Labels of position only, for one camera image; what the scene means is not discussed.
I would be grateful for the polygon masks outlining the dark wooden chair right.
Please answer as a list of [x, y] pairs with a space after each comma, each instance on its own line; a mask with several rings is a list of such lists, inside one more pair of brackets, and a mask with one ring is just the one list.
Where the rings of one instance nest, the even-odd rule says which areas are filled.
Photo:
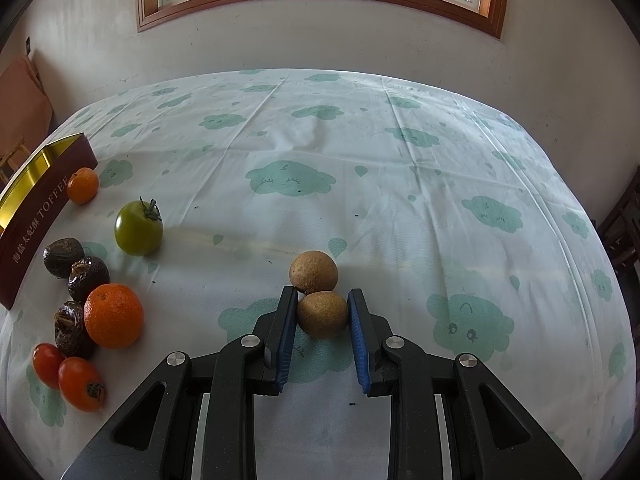
[[637, 168], [613, 209], [597, 227], [617, 276], [626, 274], [639, 261], [639, 183]]

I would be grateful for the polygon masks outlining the red tomato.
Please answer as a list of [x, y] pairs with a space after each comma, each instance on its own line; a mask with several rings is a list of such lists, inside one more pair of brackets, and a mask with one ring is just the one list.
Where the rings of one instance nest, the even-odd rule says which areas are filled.
[[54, 344], [37, 344], [32, 352], [32, 367], [37, 377], [49, 388], [58, 390], [58, 370], [65, 360]]
[[106, 388], [100, 373], [91, 362], [78, 356], [61, 363], [58, 388], [64, 399], [79, 411], [99, 411], [105, 400]]

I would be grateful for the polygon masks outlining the cloud print tablecloth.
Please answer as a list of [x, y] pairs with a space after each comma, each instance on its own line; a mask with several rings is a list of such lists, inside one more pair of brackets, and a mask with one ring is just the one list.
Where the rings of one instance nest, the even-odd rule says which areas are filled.
[[[582, 204], [506, 114], [394, 78], [242, 70], [149, 84], [92, 103], [83, 133], [100, 188], [47, 232], [101, 257], [145, 310], [141, 338], [102, 349], [104, 407], [44, 386], [32, 350], [53, 335], [65, 284], [32, 260], [1, 313], [1, 415], [56, 479], [161, 359], [201, 356], [272, 311], [291, 262], [321, 250], [369, 309], [426, 352], [471, 352], [586, 479], [634, 432], [636, 360], [626, 306]], [[115, 220], [156, 200], [162, 244], [127, 255]]]

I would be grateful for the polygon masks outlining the small mandarin orange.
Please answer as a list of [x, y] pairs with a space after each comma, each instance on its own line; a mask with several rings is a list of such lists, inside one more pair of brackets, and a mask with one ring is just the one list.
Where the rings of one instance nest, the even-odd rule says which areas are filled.
[[84, 167], [70, 176], [66, 185], [66, 194], [72, 203], [85, 205], [96, 197], [99, 186], [98, 175], [91, 168]]

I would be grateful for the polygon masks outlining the large mandarin orange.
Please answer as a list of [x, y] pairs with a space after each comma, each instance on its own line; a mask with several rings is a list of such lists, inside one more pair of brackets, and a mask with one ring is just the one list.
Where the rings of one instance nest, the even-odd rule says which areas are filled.
[[144, 310], [138, 296], [123, 284], [104, 284], [90, 292], [84, 305], [89, 337], [100, 347], [119, 350], [141, 336]]

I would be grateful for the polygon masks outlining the green tomato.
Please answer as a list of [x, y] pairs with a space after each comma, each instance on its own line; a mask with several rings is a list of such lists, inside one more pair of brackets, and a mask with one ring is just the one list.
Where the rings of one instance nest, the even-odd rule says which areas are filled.
[[156, 200], [126, 203], [119, 211], [114, 226], [117, 246], [127, 255], [143, 257], [160, 248], [164, 226]]

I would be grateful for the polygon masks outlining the dark wrinkled passion fruit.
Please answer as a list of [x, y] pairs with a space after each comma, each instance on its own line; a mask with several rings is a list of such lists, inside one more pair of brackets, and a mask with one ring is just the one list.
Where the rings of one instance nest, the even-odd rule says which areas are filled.
[[97, 256], [85, 256], [72, 265], [67, 290], [70, 298], [83, 304], [93, 290], [110, 281], [105, 262]]

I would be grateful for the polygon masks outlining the pink cloth on chair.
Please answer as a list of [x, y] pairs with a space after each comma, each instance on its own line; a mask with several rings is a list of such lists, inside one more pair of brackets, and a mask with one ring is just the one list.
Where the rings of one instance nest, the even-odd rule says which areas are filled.
[[34, 63], [24, 54], [14, 58], [0, 79], [1, 155], [18, 141], [36, 148], [49, 135], [52, 116]]

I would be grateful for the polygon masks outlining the dark cracked passion fruit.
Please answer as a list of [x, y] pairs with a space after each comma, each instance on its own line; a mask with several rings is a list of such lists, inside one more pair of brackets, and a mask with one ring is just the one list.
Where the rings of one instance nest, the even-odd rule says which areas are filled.
[[84, 306], [76, 301], [65, 301], [53, 318], [54, 340], [66, 358], [91, 360], [98, 346], [89, 336], [84, 319]]

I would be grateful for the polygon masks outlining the red gold toffee tin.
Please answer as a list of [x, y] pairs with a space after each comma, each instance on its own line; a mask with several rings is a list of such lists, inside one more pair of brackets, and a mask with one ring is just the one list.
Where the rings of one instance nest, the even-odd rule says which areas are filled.
[[68, 201], [66, 186], [81, 168], [98, 162], [88, 138], [72, 134], [43, 145], [1, 193], [1, 305], [10, 310], [32, 258]]

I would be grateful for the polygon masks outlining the dark smooth passion fruit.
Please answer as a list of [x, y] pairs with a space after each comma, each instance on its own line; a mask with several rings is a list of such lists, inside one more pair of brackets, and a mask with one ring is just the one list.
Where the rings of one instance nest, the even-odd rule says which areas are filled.
[[43, 264], [49, 273], [56, 278], [66, 280], [70, 276], [72, 266], [85, 257], [85, 251], [79, 240], [64, 237], [43, 248]]

